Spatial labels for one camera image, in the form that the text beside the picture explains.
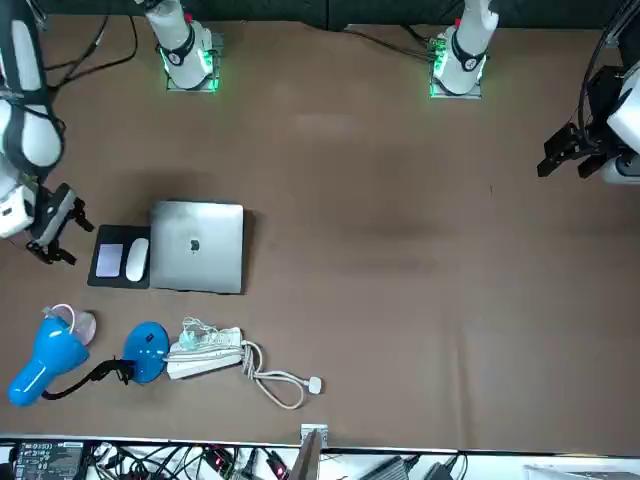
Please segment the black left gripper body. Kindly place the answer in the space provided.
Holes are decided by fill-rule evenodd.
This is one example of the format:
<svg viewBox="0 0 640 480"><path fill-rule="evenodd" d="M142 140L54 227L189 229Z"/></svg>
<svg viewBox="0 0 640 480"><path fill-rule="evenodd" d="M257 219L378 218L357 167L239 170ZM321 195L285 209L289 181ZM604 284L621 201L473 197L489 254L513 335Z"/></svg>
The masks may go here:
<svg viewBox="0 0 640 480"><path fill-rule="evenodd" d="M579 157L600 154L615 157L619 154L620 141L607 124L606 117L590 117L579 126L582 126Z"/></svg>

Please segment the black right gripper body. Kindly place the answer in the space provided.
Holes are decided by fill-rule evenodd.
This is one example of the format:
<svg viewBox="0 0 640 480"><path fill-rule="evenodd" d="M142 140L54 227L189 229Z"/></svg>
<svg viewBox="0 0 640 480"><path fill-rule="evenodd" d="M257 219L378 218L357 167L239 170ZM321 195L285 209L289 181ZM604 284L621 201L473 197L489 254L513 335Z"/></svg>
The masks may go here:
<svg viewBox="0 0 640 480"><path fill-rule="evenodd" d="M32 241L38 246L49 245L74 209L77 196L67 184L61 183L55 191L41 186L36 196L35 217L29 229Z"/></svg>

